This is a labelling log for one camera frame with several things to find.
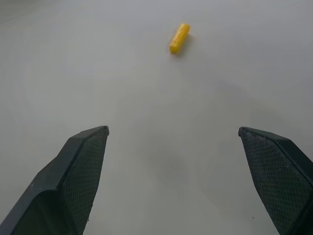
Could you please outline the yellow cylindrical block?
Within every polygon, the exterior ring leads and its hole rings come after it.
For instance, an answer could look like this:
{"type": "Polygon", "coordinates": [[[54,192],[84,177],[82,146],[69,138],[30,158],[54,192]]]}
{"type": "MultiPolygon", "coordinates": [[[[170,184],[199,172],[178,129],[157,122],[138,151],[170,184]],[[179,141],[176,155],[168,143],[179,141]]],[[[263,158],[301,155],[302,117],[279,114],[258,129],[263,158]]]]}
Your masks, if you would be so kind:
{"type": "Polygon", "coordinates": [[[181,50],[190,30],[190,25],[182,23],[175,32],[174,37],[169,45],[169,51],[172,54],[178,54],[181,50]]]}

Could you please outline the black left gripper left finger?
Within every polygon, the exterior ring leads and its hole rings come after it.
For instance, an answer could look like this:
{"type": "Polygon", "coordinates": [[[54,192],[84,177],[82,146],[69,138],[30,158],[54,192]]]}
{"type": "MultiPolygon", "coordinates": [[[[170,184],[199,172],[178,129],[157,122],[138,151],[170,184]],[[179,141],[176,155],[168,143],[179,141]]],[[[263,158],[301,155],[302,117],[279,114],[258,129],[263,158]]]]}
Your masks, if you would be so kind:
{"type": "Polygon", "coordinates": [[[70,137],[0,224],[0,235],[83,235],[98,190],[107,126],[70,137]]]}

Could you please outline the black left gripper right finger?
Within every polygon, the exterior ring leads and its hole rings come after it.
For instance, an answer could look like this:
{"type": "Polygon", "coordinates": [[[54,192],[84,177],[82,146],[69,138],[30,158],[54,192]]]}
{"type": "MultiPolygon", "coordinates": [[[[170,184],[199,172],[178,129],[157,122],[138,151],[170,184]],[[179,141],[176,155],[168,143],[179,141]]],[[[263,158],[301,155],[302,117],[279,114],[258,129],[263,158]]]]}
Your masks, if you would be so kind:
{"type": "Polygon", "coordinates": [[[313,235],[313,162],[289,139],[238,132],[256,191],[279,235],[313,235]]]}

